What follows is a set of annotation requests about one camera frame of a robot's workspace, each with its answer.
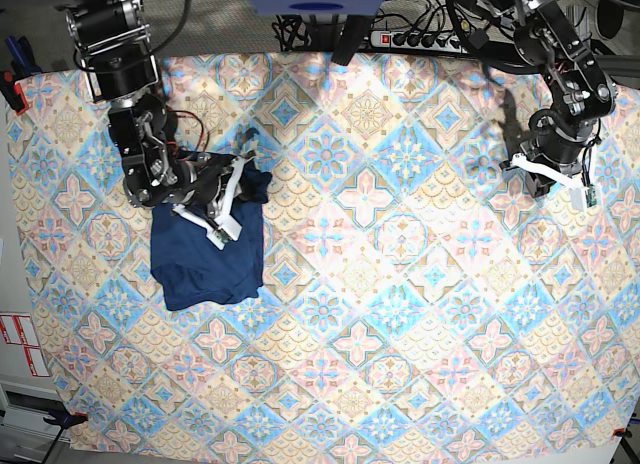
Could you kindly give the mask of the blue long-sleeve T-shirt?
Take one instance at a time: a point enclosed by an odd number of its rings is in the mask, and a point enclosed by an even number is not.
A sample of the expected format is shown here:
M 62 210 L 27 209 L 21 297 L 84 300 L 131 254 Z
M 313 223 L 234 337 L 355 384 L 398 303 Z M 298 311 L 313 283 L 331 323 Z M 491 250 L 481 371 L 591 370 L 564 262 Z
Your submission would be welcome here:
M 250 163 L 240 182 L 249 186 L 251 199 L 236 198 L 231 216 L 242 226 L 239 239 L 218 249 L 205 229 L 171 211 L 168 204 L 152 211 L 150 272 L 161 285 L 169 311 L 181 311 L 204 302 L 239 304 L 259 296 L 263 286 L 264 219 L 270 172 Z

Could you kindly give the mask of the patterned tile tablecloth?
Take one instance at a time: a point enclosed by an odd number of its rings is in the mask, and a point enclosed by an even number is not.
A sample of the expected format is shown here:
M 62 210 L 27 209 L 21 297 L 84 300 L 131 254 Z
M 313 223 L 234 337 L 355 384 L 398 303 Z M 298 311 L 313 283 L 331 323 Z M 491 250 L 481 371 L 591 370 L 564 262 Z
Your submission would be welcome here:
M 74 449 L 207 463 L 481 463 L 610 447 L 639 398 L 639 94 L 591 165 L 595 207 L 536 200 L 505 141 L 539 77 L 398 55 L 164 65 L 174 145 L 271 174 L 264 284 L 167 308 L 107 108 L 77 71 L 6 115 L 43 356 Z

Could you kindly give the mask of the white power strip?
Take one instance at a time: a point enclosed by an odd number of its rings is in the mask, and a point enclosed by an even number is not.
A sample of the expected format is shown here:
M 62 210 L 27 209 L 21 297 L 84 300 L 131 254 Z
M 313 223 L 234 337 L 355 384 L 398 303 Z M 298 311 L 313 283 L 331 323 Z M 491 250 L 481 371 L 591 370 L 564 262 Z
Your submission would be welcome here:
M 465 53 L 456 37 L 448 33 L 401 32 L 376 30 L 370 33 L 369 43 L 374 48 L 393 50 L 419 50 L 449 53 Z

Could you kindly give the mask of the red white label stickers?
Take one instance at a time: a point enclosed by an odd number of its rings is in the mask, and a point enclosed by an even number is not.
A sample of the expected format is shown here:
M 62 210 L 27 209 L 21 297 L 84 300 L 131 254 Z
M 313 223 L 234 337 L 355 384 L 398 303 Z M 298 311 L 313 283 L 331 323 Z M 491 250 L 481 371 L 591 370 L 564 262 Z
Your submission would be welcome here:
M 32 377 L 50 376 L 35 326 L 29 315 L 2 314 L 1 336 L 5 346 L 14 346 L 21 351 Z

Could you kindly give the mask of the black clamp lower left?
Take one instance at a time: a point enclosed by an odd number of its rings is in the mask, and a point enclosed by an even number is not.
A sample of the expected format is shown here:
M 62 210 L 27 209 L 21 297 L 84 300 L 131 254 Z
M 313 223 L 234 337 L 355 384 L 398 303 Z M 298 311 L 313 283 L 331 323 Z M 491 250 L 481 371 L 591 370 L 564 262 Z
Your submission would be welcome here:
M 62 430 L 68 430 L 88 421 L 86 414 L 70 414 L 66 410 L 50 410 L 43 421 L 49 425 L 58 426 Z

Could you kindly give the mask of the red black clamp left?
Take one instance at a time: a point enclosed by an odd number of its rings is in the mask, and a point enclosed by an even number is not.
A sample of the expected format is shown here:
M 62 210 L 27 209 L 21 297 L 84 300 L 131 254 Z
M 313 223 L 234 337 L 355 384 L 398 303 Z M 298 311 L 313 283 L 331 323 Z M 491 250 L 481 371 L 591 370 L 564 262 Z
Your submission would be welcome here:
M 1 93 L 17 115 L 25 113 L 29 108 L 21 85 L 9 71 L 1 72 Z

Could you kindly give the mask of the black clamp lower right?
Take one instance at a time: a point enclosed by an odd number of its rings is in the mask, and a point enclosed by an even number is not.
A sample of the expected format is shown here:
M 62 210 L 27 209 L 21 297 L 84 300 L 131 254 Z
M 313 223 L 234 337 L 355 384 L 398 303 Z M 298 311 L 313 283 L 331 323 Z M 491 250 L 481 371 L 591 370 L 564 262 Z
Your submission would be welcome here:
M 631 432 L 631 430 L 630 430 L 630 429 L 628 429 L 628 428 L 624 428 L 624 429 L 622 429 L 622 428 L 620 428 L 620 429 L 616 429 L 616 430 L 613 432 L 613 435 L 614 435 L 615 437 L 621 437 L 621 438 L 627 438 L 627 439 L 630 439 L 630 438 L 632 438 L 632 437 L 633 437 L 633 433 L 632 433 L 632 432 Z

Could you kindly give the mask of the blue clamp upper left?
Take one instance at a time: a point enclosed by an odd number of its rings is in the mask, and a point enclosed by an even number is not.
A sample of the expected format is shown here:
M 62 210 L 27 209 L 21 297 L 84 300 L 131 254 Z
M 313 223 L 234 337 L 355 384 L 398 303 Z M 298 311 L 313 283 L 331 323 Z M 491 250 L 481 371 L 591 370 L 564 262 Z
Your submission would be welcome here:
M 18 78 L 23 79 L 42 73 L 41 67 L 36 63 L 31 44 L 25 36 L 19 38 L 8 36 L 5 39 L 5 45 L 12 57 L 11 67 Z

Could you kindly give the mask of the black center post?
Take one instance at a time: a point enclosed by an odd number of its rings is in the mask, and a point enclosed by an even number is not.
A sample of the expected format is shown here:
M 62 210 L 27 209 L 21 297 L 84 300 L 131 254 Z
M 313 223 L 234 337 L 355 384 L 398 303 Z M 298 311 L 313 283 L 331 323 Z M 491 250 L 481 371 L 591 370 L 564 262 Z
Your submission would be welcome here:
M 348 15 L 339 40 L 331 56 L 331 62 L 347 67 L 364 38 L 369 34 L 374 16 Z

